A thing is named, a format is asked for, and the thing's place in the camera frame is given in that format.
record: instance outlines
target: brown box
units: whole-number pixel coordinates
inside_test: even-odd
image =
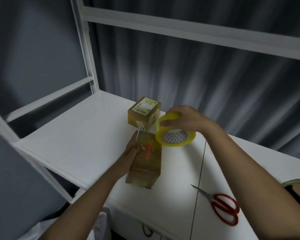
[[[128,123],[147,132],[159,117],[160,109],[160,102],[143,96],[128,109]]]
[[[151,189],[161,174],[162,146],[154,134],[141,130],[136,144],[141,149],[132,163],[126,183]]]

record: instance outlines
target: person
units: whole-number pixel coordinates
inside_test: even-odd
[[[162,121],[184,131],[201,133],[208,142],[245,217],[259,239],[300,240],[300,205],[263,167],[244,152],[213,120],[190,106],[177,106],[167,113],[180,113],[176,120]],[[86,239],[116,181],[129,172],[140,150],[137,131],[119,159],[40,237]]]

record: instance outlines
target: table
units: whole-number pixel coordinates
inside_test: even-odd
[[[133,101],[98,91],[15,145],[45,167],[88,189],[123,152],[136,130],[127,123]],[[233,140],[279,182],[300,178],[300,159],[236,137]],[[162,147],[161,175],[151,190],[121,178],[107,203],[171,239],[257,239],[244,214],[230,227],[190,184],[233,196],[204,137]]]
[[[16,147],[86,190],[120,156],[136,130],[127,122],[133,104],[98,91]],[[197,134],[184,147],[163,147],[161,175],[152,189],[125,184],[123,177],[107,202],[171,239],[188,240],[197,196],[190,184],[199,184],[204,146],[204,137]]]

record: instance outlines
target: curtain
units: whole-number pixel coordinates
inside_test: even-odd
[[[89,0],[99,8],[300,37],[300,0]],[[188,104],[227,133],[300,158],[300,60],[104,24],[102,90]]]

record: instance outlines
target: forearm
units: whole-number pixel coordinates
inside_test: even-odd
[[[111,167],[54,222],[40,239],[87,239],[118,179]]]
[[[300,237],[300,206],[279,182],[217,124],[211,123],[202,134],[257,236]]]

